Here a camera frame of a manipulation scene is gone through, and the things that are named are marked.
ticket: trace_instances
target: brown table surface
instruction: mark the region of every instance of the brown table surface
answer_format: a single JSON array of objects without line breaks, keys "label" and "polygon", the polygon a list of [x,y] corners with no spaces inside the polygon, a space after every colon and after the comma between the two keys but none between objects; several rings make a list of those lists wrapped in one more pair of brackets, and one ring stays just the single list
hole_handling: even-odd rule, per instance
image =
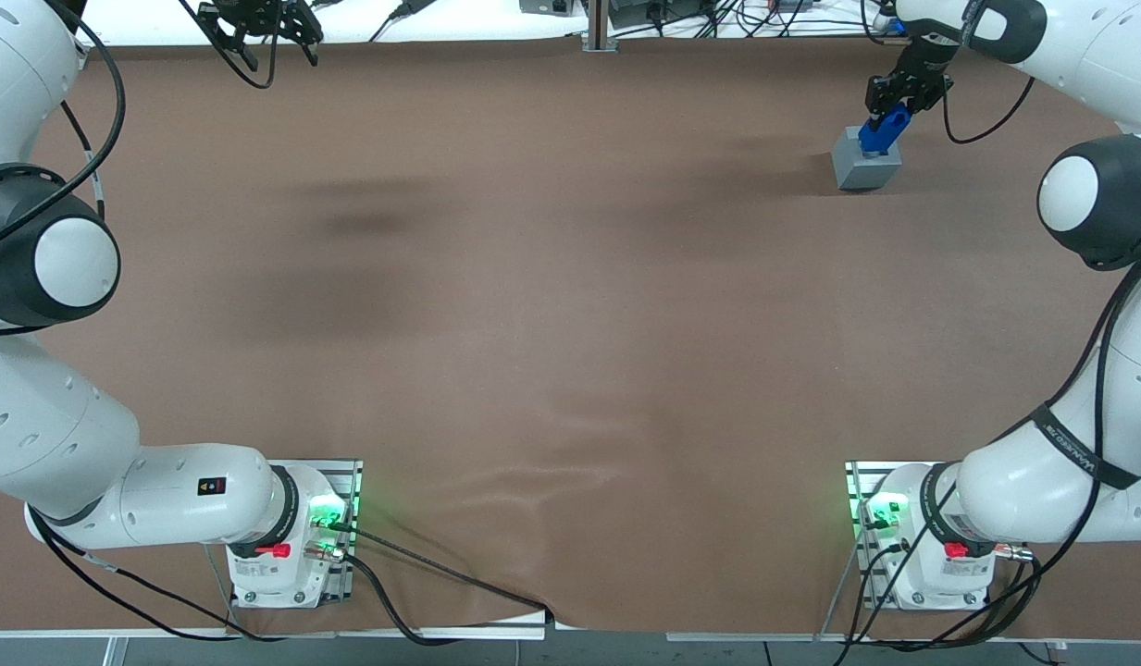
[{"label": "brown table surface", "polygon": [[[1053,157],[1116,131],[1046,87],[969,147],[917,117],[885,190],[837,193],[830,148],[897,54],[565,39],[332,47],[310,68],[289,47],[257,92],[210,51],[121,51],[121,289],[42,340],[147,444],[363,458],[367,527],[563,623],[815,632],[852,541],[842,463],[987,442],[1065,379],[1116,279],[1036,220]],[[87,68],[71,103],[97,141],[113,95]],[[1022,86],[972,56],[953,73],[960,135]],[[34,160],[79,168],[63,117]],[[222,608],[199,545],[105,557]],[[370,558],[411,624],[524,611]],[[363,583],[244,617],[387,625]],[[0,497],[0,630],[138,625]],[[1011,635],[1141,639],[1141,544],[1077,546]]]}]

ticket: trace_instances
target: white table top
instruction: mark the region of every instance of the white table top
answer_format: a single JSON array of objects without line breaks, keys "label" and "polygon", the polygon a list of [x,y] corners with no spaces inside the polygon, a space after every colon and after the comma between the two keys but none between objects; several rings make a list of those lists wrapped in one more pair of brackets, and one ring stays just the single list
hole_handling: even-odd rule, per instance
[{"label": "white table top", "polygon": [[[366,42],[385,17],[397,7],[399,0],[341,0],[337,5],[316,9],[324,42]],[[188,0],[193,8],[199,0]],[[542,39],[563,36],[586,30],[586,16],[577,1],[570,17],[548,17],[540,14],[524,14],[517,0],[435,0],[421,13],[400,18],[388,26],[379,42],[442,42],[442,41],[488,41],[488,39]],[[764,17],[767,0],[747,0],[745,13],[751,17]],[[791,16],[783,13],[785,21]],[[867,16],[873,17],[869,9]],[[189,47],[208,43],[203,34],[191,21],[177,0],[90,0],[84,19],[102,41],[111,47]],[[857,0],[819,0],[808,13],[795,18],[790,34],[855,34],[861,27]],[[774,18],[772,22],[782,22]],[[704,17],[685,18],[664,26],[664,35],[689,38],[705,25]],[[624,33],[626,29],[612,31]],[[756,36],[774,36],[780,27],[764,25]],[[648,27],[623,38],[655,36]],[[734,14],[719,27],[718,36],[743,38],[745,31],[736,25]]]}]

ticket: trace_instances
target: blue object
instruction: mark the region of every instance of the blue object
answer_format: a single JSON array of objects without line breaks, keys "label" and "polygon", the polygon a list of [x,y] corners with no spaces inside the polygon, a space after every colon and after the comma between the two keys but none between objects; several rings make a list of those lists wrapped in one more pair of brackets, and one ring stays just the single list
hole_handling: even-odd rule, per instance
[{"label": "blue object", "polygon": [[908,106],[901,101],[888,111],[877,130],[871,130],[869,121],[867,121],[863,124],[861,130],[858,130],[858,143],[863,146],[863,153],[885,155],[891,144],[895,144],[895,140],[908,128],[909,122],[912,122],[912,111],[908,111]]}]

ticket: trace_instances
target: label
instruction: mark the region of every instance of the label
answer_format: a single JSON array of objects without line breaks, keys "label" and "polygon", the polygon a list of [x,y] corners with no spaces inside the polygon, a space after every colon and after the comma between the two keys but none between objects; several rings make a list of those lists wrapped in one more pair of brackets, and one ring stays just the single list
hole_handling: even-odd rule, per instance
[{"label": "label", "polygon": [[277,565],[262,565],[260,561],[234,561],[233,568],[237,570],[237,574],[249,578],[277,575]]},{"label": "label", "polygon": [[985,576],[989,572],[989,561],[960,561],[947,560],[941,566],[941,574],[946,576]]},{"label": "label", "polygon": [[225,477],[210,477],[196,484],[197,496],[222,496]]}]

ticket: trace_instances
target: wire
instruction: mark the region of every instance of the wire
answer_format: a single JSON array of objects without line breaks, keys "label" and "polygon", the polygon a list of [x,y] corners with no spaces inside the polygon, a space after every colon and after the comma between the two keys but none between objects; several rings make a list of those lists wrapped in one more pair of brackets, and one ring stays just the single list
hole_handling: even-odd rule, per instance
[{"label": "wire", "polygon": [[[1107,322],[1104,322],[1103,328],[1094,330],[1094,334],[1098,333],[1100,334],[1100,349],[1098,352],[1098,374],[1095,375],[1095,392],[1094,392],[1094,437],[1092,438],[1092,453],[1094,453],[1094,455],[1098,456],[1098,458],[1101,458],[1104,452],[1104,374],[1106,374],[1104,371],[1108,364],[1108,350],[1110,347],[1110,342],[1112,340],[1112,331],[1115,328],[1117,317],[1120,316],[1122,308],[1124,308],[1125,301],[1128,300],[1130,292],[1133,291],[1138,282],[1141,282],[1141,261],[1138,261],[1135,262],[1135,265],[1130,267],[1127,273],[1125,273],[1124,277],[1122,277],[1120,283],[1117,284],[1116,290],[1109,298],[1110,302],[1107,304],[1106,308],[1106,311],[1108,312]],[[1026,580],[1022,580],[1021,583],[1019,583],[1019,585],[1013,585],[1010,590],[1006,591],[1006,593],[998,595],[997,599],[990,601],[985,607],[981,607],[980,610],[976,610],[968,617],[964,617],[964,619],[961,619],[960,623],[953,625],[953,627],[949,627],[949,630],[941,633],[941,635],[934,637],[933,641],[942,640],[944,636],[947,636],[952,632],[960,630],[963,625],[971,623],[971,620],[976,619],[981,612],[988,610],[988,607],[990,607],[992,604],[1001,603],[1002,601],[1010,599],[1011,595],[1018,593],[1019,590],[1025,590],[1028,585],[1033,585],[1033,583],[1036,583],[1041,577],[1043,577],[1044,574],[1050,571],[1053,568],[1053,566],[1055,566],[1058,561],[1060,561],[1061,558],[1065,557],[1066,553],[1068,553],[1069,549],[1073,547],[1073,545],[1076,543],[1076,539],[1079,538],[1081,533],[1085,529],[1085,523],[1087,522],[1087,519],[1090,519],[1090,515],[1092,515],[1092,511],[1095,509],[1095,503],[1098,503],[1099,495],[1100,495],[1100,480],[1098,478],[1094,478],[1092,479],[1092,488],[1090,489],[1090,496],[1087,497],[1087,502],[1085,503],[1085,509],[1081,512],[1079,518],[1077,518],[1076,526],[1073,527],[1073,531],[1070,531],[1068,538],[1066,538],[1060,544],[1060,549],[1055,550],[1055,553],[1053,553],[1053,555],[1049,558],[1047,562],[1044,563],[1039,570],[1036,570],[1035,572],[1030,574],[1030,576],[1028,576]]]},{"label": "wire", "polygon": [[[938,510],[944,509],[944,505],[946,505],[946,503],[947,503],[947,498],[952,497],[953,493],[955,493],[955,490],[956,490],[956,481],[953,481],[953,485],[949,486],[947,488],[947,490],[944,493],[944,497],[941,497],[941,501],[939,501],[937,503],[937,509]],[[883,599],[883,600],[887,599],[888,595],[891,594],[891,590],[895,590],[895,583],[899,582],[899,572],[904,571],[904,567],[908,565],[909,560],[912,560],[912,555],[914,555],[914,552],[916,552],[916,547],[920,545],[920,542],[924,538],[924,535],[928,534],[928,528],[929,528],[929,525],[928,525],[928,521],[925,520],[924,526],[920,528],[920,531],[916,531],[916,536],[914,537],[914,539],[912,539],[912,545],[909,545],[909,547],[907,549],[907,552],[904,553],[904,559],[899,561],[899,566],[896,566],[895,574],[891,575],[891,577],[890,577],[891,579],[888,580],[887,586],[883,587],[883,594],[880,594],[879,599]],[[869,568],[867,568],[866,570],[867,571],[874,571],[874,567],[869,566]],[[865,582],[864,582],[864,584],[863,584],[863,591],[864,591],[864,593],[865,593],[865,590],[866,590],[866,586],[865,586]],[[863,642],[863,640],[866,636],[866,633],[869,632],[871,625],[874,624],[875,617],[879,617],[879,611],[882,610],[882,609],[883,609],[883,604],[882,603],[875,603],[874,604],[874,609],[871,610],[871,615],[866,617],[866,624],[863,625],[861,633],[858,635],[857,639],[855,639],[853,637],[853,632],[855,632],[855,628],[857,628],[857,619],[858,619],[858,608],[855,608],[855,623],[850,624],[850,639],[852,639],[850,642],[852,642],[852,644],[860,644],[860,642]]]},{"label": "wire", "polygon": [[1018,645],[1019,645],[1020,649],[1022,649],[1022,652],[1026,652],[1027,657],[1030,657],[1031,659],[1035,659],[1035,661],[1038,661],[1039,664],[1044,664],[1045,666],[1058,666],[1058,665],[1060,665],[1060,663],[1051,660],[1050,652],[1049,652],[1049,658],[1044,659],[1044,658],[1039,657],[1038,653],[1033,653],[1030,651],[1030,649],[1028,649],[1026,647],[1026,644],[1023,644],[1022,642],[1020,642]]},{"label": "wire", "polygon": [[168,625],[160,623],[160,620],[153,617],[152,615],[147,615],[146,611],[140,610],[137,606],[131,604],[129,601],[121,599],[120,595],[115,595],[114,593],[112,593],[112,591],[108,591],[104,586],[100,586],[99,582],[94,580],[88,574],[82,571],[81,568],[76,566],[74,561],[70,560],[70,557],[64,555],[64,551],[59,550],[59,547],[56,545],[56,541],[54,541],[54,537],[59,538],[59,536],[56,535],[54,530],[51,530],[51,528],[48,526],[48,523],[44,522],[44,520],[42,520],[40,513],[38,513],[37,510],[33,509],[30,510],[30,512],[32,512],[32,521],[34,521],[37,530],[40,531],[40,536],[44,542],[44,545],[47,545],[48,549],[52,551],[52,555],[55,555],[57,560],[62,561],[62,565],[66,566],[66,568],[70,569],[72,574],[75,574],[78,578],[81,578],[81,580],[84,582],[84,585],[92,587],[92,590],[96,590],[97,593],[104,595],[104,598],[124,608],[126,610],[133,612],[133,615],[138,615],[139,617],[141,617],[141,619],[146,619],[147,623],[155,625],[155,627],[159,627],[163,630],[163,632],[172,634],[173,636],[179,636],[181,639],[197,640],[197,641],[210,641],[210,642],[222,642],[237,639],[236,636],[202,636],[199,634],[189,634],[180,632],[179,630],[173,630]]},{"label": "wire", "polygon": [[[917,543],[920,541],[920,537],[924,536],[925,531],[928,531],[926,526],[924,530],[920,531],[920,536],[916,536]],[[908,549],[907,557],[904,558],[904,561],[907,561],[908,557],[911,557],[912,553],[915,551],[916,547],[914,547],[913,544],[913,546]],[[845,661],[845,657],[848,657],[848,655],[850,653],[850,648],[853,648],[855,645],[853,635],[855,631],[857,631],[858,627],[858,617],[861,616],[863,599],[866,596],[866,583],[869,583],[869,579],[874,577],[874,566],[879,565],[879,560],[883,560],[883,555],[890,555],[891,552],[895,551],[890,549],[880,550],[879,552],[874,553],[874,557],[871,558],[869,563],[866,565],[866,571],[863,572],[861,585],[858,586],[858,598],[855,599],[855,616],[850,620],[850,636],[848,640],[844,641],[843,644],[841,644],[841,653],[837,655],[837,659],[836,661],[833,663],[833,666],[841,666],[841,663]],[[882,602],[887,600],[887,594],[890,594],[890,590],[891,585],[888,585],[887,591],[884,591],[883,594],[877,595],[877,598],[875,598],[874,610],[872,610],[871,612],[871,619],[874,619],[874,616],[879,612],[879,608],[883,607]]]},{"label": "wire", "polygon": [[350,563],[359,572],[364,574],[364,577],[369,579],[369,585],[372,585],[372,590],[377,593],[377,599],[380,599],[380,606],[385,607],[385,612],[389,616],[389,620],[393,620],[397,631],[408,639],[410,642],[413,642],[413,644],[421,644],[423,648],[438,648],[439,645],[459,642],[455,639],[428,639],[414,633],[414,630],[411,630],[410,626],[405,624],[402,616],[397,615],[397,609],[394,608],[394,602],[389,601],[389,594],[385,591],[385,585],[380,584],[380,578],[372,572],[370,566],[365,565],[358,557],[355,555],[346,555],[345,561]]},{"label": "wire", "polygon": [[375,42],[377,38],[380,36],[380,33],[385,32],[385,29],[387,29],[389,26],[389,24],[391,24],[393,22],[394,22],[394,16],[393,16],[393,14],[390,14],[388,17],[385,18],[383,24],[380,24],[380,27],[377,29],[377,32],[372,33],[372,36],[369,38],[369,42]]},{"label": "wire", "polygon": [[795,7],[793,8],[793,16],[788,17],[788,22],[786,22],[783,30],[780,30],[780,34],[777,34],[776,36],[790,36],[788,31],[791,30],[791,24],[793,24],[795,17],[800,16],[800,8],[803,5],[804,5],[803,0],[795,0]]},{"label": "wire", "polygon": [[[1077,364],[1077,367],[1082,367],[1083,365],[1085,365],[1085,362],[1087,360],[1087,355],[1091,354],[1092,349],[1094,349],[1094,347],[1098,344],[1098,339],[1100,339],[1100,348],[1098,350],[1098,368],[1095,368],[1094,414],[1092,414],[1092,416],[1094,416],[1094,437],[1092,438],[1092,453],[1094,453],[1094,455],[1098,456],[1098,458],[1102,458],[1104,452],[1104,380],[1106,380],[1104,375],[1106,375],[1106,367],[1108,364],[1109,347],[1111,347],[1112,332],[1116,326],[1116,322],[1120,316],[1120,311],[1122,309],[1124,309],[1125,301],[1128,300],[1128,295],[1132,294],[1134,286],[1136,286],[1139,282],[1141,282],[1141,261],[1138,261],[1135,262],[1135,265],[1130,267],[1127,273],[1125,273],[1124,277],[1122,277],[1120,283],[1117,284],[1116,290],[1114,290],[1112,294],[1109,297],[1106,307],[1102,309],[1102,312],[1100,312],[1100,319],[1098,320],[1098,325],[1095,325],[1095,327],[1092,330],[1092,333],[1090,334],[1090,341],[1087,341],[1087,344],[1085,346],[1085,355],[1081,357]],[[1058,400],[1058,398],[1062,396],[1066,389],[1070,387],[1070,383],[1074,382],[1077,374],[1078,372],[1074,368],[1073,374],[1069,376],[1068,383],[1066,383],[1065,387],[1060,389],[1060,391],[1055,392],[1055,396],[1053,396],[1051,400],[1049,400],[1049,405],[1053,404],[1053,401]],[[1053,553],[1053,555],[1049,558],[1046,563],[1039,565],[1038,561],[1033,561],[1031,566],[1034,566],[1035,569],[1031,571],[1030,576],[1027,576],[1026,580],[1019,582],[1017,583],[1017,585],[1010,585],[1009,587],[1006,587],[1005,593],[1002,593],[996,599],[989,601],[988,603],[985,603],[985,606],[981,607],[979,610],[972,611],[969,616],[964,617],[964,619],[958,620],[958,623],[953,624],[952,627],[940,633],[939,636],[933,637],[929,641],[923,641],[922,648],[919,648],[916,644],[909,644],[909,648],[906,649],[905,652],[914,652],[914,650],[916,649],[939,648],[939,644],[944,644],[944,642],[955,642],[955,641],[946,641],[945,639],[949,636],[952,633],[964,627],[964,625],[972,623],[972,620],[977,619],[977,617],[980,617],[981,615],[987,615],[987,612],[993,610],[994,607],[1011,599],[1012,595],[1020,593],[1020,591],[1022,591],[1023,595],[1022,598],[1019,599],[1019,602],[1015,604],[1015,608],[1011,610],[1011,612],[1015,612],[1015,610],[1018,612],[1021,612],[1023,608],[1026,608],[1026,604],[1030,603],[1030,596],[1035,594],[1033,593],[1033,590],[1036,590],[1036,587],[1038,587],[1039,580],[1041,578],[1043,578],[1044,574],[1050,571],[1053,568],[1053,566],[1058,563],[1058,561],[1062,560],[1062,557],[1065,557],[1066,553],[1068,553],[1070,547],[1073,547],[1073,545],[1079,538],[1081,533],[1085,529],[1087,520],[1092,515],[1092,511],[1095,509],[1095,503],[1098,503],[1099,496],[1100,496],[1100,480],[1099,478],[1093,477],[1090,489],[1090,496],[1085,502],[1085,509],[1081,512],[1081,515],[1077,518],[1076,523],[1073,526],[1073,530],[1070,530],[1070,534],[1061,542],[1060,547],[1055,550],[1055,553]],[[1008,615],[1006,619],[1009,620],[1003,619],[1003,622],[1001,623],[1001,627],[996,627],[993,632],[993,635],[996,635],[997,633],[1005,631],[1005,627],[1009,627],[1010,623],[1013,623],[1013,619],[1017,615],[1014,615],[1014,617]],[[888,645],[887,642],[884,641],[880,641],[880,643],[887,645],[887,648],[890,648],[890,645]]]},{"label": "wire", "polygon": [[866,39],[869,39],[871,43],[879,43],[880,47],[887,47],[887,43],[882,39],[874,36],[874,33],[869,30],[869,23],[866,22],[866,0],[858,0],[858,8],[861,9],[863,33],[866,34]]},{"label": "wire", "polygon": [[949,124],[949,121],[947,121],[947,82],[946,82],[946,87],[944,87],[944,100],[942,100],[944,133],[947,135],[947,138],[957,146],[964,146],[966,144],[972,144],[973,140],[985,139],[986,136],[993,135],[993,132],[1001,130],[1002,127],[1006,124],[1006,121],[1009,121],[1011,117],[1014,117],[1014,114],[1018,113],[1019,106],[1022,106],[1022,101],[1026,101],[1027,95],[1030,94],[1031,87],[1035,87],[1035,78],[1027,76],[1026,87],[1022,88],[1022,94],[1018,96],[1018,100],[1014,100],[1014,105],[1011,106],[1010,111],[1006,111],[1005,116],[1002,116],[1001,121],[997,121],[995,125],[990,127],[989,130],[982,131],[980,135],[971,136],[971,138],[968,139],[958,139],[957,136],[953,135],[953,128]]},{"label": "wire", "polygon": [[76,176],[72,177],[70,181],[62,185],[59,189],[55,193],[49,194],[48,197],[43,198],[37,205],[30,208],[24,214],[21,214],[15,222],[8,224],[6,227],[0,228],[0,242],[13,235],[13,233],[18,232],[24,225],[31,222],[34,218],[40,216],[42,211],[48,210],[55,203],[62,201],[66,195],[72,194],[72,190],[76,189],[84,182],[92,172],[99,168],[102,163],[105,162],[105,157],[110,156],[110,152],[113,151],[114,144],[118,144],[118,138],[121,136],[122,123],[126,122],[126,84],[122,83],[121,72],[118,71],[118,63],[114,63],[113,56],[110,55],[110,50],[105,49],[105,43],[100,41],[97,33],[89,27],[84,18],[79,17],[78,14],[73,13],[70,8],[62,5],[58,0],[46,0],[59,16],[67,18],[70,22],[74,22],[81,27],[81,31],[92,40],[94,46],[97,47],[97,51],[100,54],[102,59],[105,59],[105,66],[110,68],[110,76],[114,81],[114,95],[116,100],[114,103],[114,121],[110,125],[110,132],[105,136],[105,143],[100,145],[99,151],[92,155],[92,160],[89,160],[87,164],[83,165]]},{"label": "wire", "polygon": [[232,68],[235,75],[241,76],[241,81],[245,81],[245,83],[259,90],[266,90],[269,89],[270,86],[274,86],[274,67],[275,64],[277,63],[277,35],[278,35],[278,29],[282,27],[282,0],[274,0],[274,2],[277,5],[277,13],[274,14],[274,38],[270,39],[270,55],[269,55],[270,64],[266,72],[266,83],[257,83],[257,81],[254,81],[253,79],[249,79],[248,73],[241,71],[241,67],[237,66],[237,63],[233,63],[233,58],[228,55],[228,52],[219,46],[219,43],[216,41],[216,38],[212,35],[211,32],[209,32],[208,27],[203,25],[201,21],[199,21],[196,13],[193,10],[191,5],[188,5],[188,0],[179,0],[179,3],[184,6],[184,10],[188,13],[188,16],[192,17],[194,22],[196,22],[196,25],[199,26],[199,29],[201,29],[203,36],[208,39],[208,42],[211,43],[212,49],[216,51],[216,54],[220,56],[220,59],[224,59],[224,63],[228,65],[228,68]]},{"label": "wire", "polygon": [[[92,145],[89,144],[89,138],[84,135],[84,128],[81,127],[81,122],[76,120],[76,114],[72,113],[72,108],[67,105],[67,101],[59,101],[59,108],[64,111],[64,115],[67,116],[67,123],[72,125],[72,131],[76,132],[76,139],[81,143],[81,148],[84,149],[86,161],[92,160]],[[94,170],[92,172],[92,195],[97,202],[97,217],[105,219],[105,195],[100,192],[100,174]]]},{"label": "wire", "polygon": [[57,547],[57,544],[59,544],[59,546],[63,546],[64,550],[67,550],[73,555],[84,558],[84,560],[91,561],[91,563],[100,566],[102,569],[106,569],[110,572],[122,576],[123,578],[130,579],[133,583],[138,583],[138,585],[143,585],[144,587],[146,587],[146,590],[151,590],[155,594],[164,595],[164,598],[177,601],[191,608],[192,610],[196,610],[200,615],[205,615],[208,617],[211,617],[211,619],[216,619],[218,620],[218,623],[226,625],[226,627],[235,630],[237,633],[240,633],[244,637],[248,637],[249,640],[257,642],[278,642],[285,640],[283,637],[260,636],[252,632],[249,632],[240,624],[235,624],[230,619],[227,619],[227,617],[216,615],[216,612],[207,610],[207,608],[203,608],[201,604],[191,601],[188,599],[185,599],[181,595],[177,595],[176,593],[172,593],[172,591],[164,590],[164,587],[160,587],[159,585],[155,585],[154,583],[147,580],[146,578],[135,572],[131,572],[127,569],[122,569],[120,568],[120,566],[110,565],[108,561],[103,561],[100,560],[100,558],[89,555],[88,551],[84,551],[80,547],[75,547],[75,545],[72,545],[70,541],[64,538],[64,536],[59,536],[58,534],[56,534],[56,531],[52,530],[52,527],[49,526],[49,523],[46,522],[44,519],[42,519],[42,515],[40,514],[39,511],[29,507],[29,513],[30,515],[32,515],[32,522],[34,523],[34,527],[37,527],[37,531],[40,531],[40,536],[44,542],[44,544],[48,545],[48,547],[52,551],[54,555],[59,558],[59,561],[62,561],[62,563],[66,566],[67,569],[76,574],[78,577],[80,577],[81,580],[86,583],[86,585],[91,586],[92,590],[97,591],[97,593],[100,593],[106,599],[124,608],[126,610],[133,612],[133,615],[138,615],[139,617],[141,617],[141,619],[146,619],[147,623],[155,625],[155,627],[163,630],[163,632],[168,632],[169,634],[183,639],[202,640],[202,641],[232,641],[232,640],[237,640],[238,637],[238,636],[202,636],[199,634],[189,634],[180,632],[178,630],[173,630],[169,627],[167,624],[160,623],[159,619],[155,619],[153,616],[147,615],[147,612],[139,610],[138,607],[135,607],[130,602],[127,602],[121,598],[119,598],[119,595],[111,593],[104,586],[100,586],[100,583],[97,583],[88,574],[82,571],[81,568],[79,568],[79,566],[74,563],[74,561],[70,560],[70,557],[64,555],[64,552],[59,550],[59,547]]},{"label": "wire", "polygon": [[532,599],[524,598],[524,595],[510,593],[510,591],[503,590],[502,587],[493,585],[492,583],[486,583],[485,580],[478,579],[472,576],[468,576],[468,574],[463,574],[462,571],[452,569],[451,566],[439,565],[437,561],[430,560],[429,557],[419,555],[419,553],[411,551],[408,547],[399,546],[395,544],[393,541],[385,539],[382,536],[377,536],[374,534],[371,534],[371,531],[359,530],[359,528],[349,526],[349,523],[347,522],[332,522],[329,526],[329,528],[331,530],[350,531],[350,534],[363,536],[364,538],[372,541],[375,544],[379,544],[383,547],[388,547],[389,550],[400,553],[400,555],[408,557],[410,560],[421,561],[422,565],[430,566],[431,569],[438,569],[438,571],[442,571],[453,578],[468,583],[468,585],[474,585],[480,587],[480,590],[489,591],[489,593],[493,593],[495,595],[501,595],[503,599],[508,599],[508,601],[523,603],[524,606],[528,606],[529,608],[536,608],[536,610],[549,611],[549,607],[545,607],[545,604],[540,601],[533,601]]},{"label": "wire", "polygon": [[780,0],[772,0],[771,8],[768,11],[768,16],[764,16],[759,22],[759,25],[755,25],[752,29],[752,34],[747,34],[747,36],[755,36],[755,34],[760,32],[760,30],[762,30],[763,26],[768,25],[768,22],[770,22],[772,17],[778,17],[778,16],[780,16]]}]

